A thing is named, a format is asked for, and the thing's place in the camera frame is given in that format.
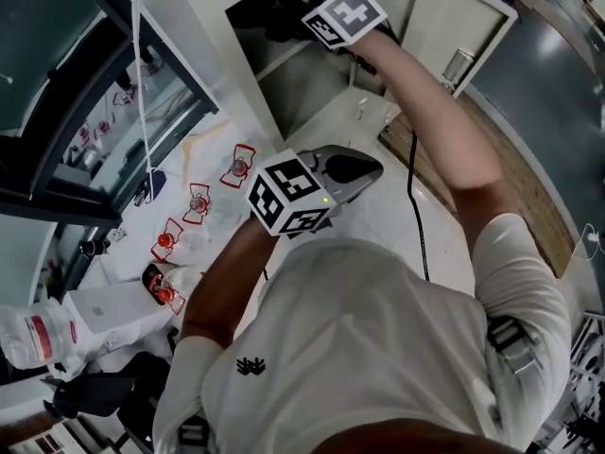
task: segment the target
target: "wooden plank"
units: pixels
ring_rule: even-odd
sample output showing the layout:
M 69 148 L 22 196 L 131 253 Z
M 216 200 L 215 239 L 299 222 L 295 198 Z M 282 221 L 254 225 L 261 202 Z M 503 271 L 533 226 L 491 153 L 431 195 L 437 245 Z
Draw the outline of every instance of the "wooden plank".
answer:
M 531 231 L 544 261 L 557 277 L 562 277 L 574 249 L 574 241 L 565 227 L 557 207 L 538 177 L 505 134 L 465 94 L 458 103 L 484 132 L 498 154 L 513 190 L 519 198 L 520 212 Z M 397 116 L 378 138 L 397 158 L 408 166 L 411 127 L 403 114 Z M 418 146 L 414 174 L 456 216 L 456 207 L 443 181 L 422 147 Z

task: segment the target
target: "bottle label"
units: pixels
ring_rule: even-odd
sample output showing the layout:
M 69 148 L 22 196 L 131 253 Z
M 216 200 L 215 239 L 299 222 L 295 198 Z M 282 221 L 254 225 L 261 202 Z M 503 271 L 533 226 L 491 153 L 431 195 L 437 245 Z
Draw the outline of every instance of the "bottle label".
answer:
M 26 318 L 29 334 L 36 347 L 36 354 L 39 361 L 47 361 L 53 357 L 53 348 L 50 344 L 50 337 L 46 326 L 40 316 L 30 316 Z

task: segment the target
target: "person's left arm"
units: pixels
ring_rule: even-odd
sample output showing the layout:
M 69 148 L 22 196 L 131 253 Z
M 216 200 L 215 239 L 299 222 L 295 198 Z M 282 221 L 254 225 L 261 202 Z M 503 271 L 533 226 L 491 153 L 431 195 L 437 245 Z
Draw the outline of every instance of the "person's left arm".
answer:
M 223 348 L 233 334 L 279 237 L 270 236 L 258 218 L 249 218 L 193 291 L 187 302 L 182 337 L 204 337 Z

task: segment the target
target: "shirt logo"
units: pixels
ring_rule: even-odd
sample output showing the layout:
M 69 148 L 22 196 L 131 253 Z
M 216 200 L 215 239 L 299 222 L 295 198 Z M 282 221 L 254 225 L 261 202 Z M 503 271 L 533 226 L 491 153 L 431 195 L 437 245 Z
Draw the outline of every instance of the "shirt logo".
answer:
M 254 361 L 248 360 L 247 358 L 239 359 L 237 361 L 237 372 L 242 375 L 247 374 L 262 374 L 267 367 L 263 359 L 255 358 Z

